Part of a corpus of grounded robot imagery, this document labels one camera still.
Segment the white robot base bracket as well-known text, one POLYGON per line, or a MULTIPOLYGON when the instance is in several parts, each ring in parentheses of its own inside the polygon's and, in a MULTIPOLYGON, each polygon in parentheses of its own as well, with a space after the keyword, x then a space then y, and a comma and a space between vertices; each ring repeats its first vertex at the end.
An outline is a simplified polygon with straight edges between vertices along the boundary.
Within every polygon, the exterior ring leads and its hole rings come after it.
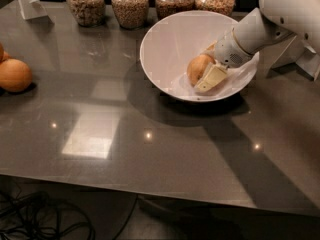
POLYGON ((292 37, 284 42, 271 68, 276 69, 289 64, 296 64, 313 81, 320 75, 320 53, 300 37, 292 37))

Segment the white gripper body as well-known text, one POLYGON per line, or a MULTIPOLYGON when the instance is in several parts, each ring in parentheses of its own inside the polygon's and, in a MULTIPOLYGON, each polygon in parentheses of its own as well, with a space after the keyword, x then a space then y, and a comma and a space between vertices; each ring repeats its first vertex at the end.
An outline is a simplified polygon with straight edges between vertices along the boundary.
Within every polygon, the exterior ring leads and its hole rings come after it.
POLYGON ((218 62, 231 68, 241 67, 253 57, 239 45, 233 31, 226 32, 217 40, 214 56, 218 62))

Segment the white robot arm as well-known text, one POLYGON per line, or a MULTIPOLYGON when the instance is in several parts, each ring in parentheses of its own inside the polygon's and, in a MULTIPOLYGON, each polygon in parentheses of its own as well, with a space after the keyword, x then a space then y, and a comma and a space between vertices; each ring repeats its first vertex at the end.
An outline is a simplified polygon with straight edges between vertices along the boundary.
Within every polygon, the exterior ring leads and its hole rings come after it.
POLYGON ((203 51, 215 61, 205 65, 195 90, 209 91, 227 77, 228 68, 238 68, 264 47, 294 35, 320 53, 320 0, 259 0, 257 8, 203 51))

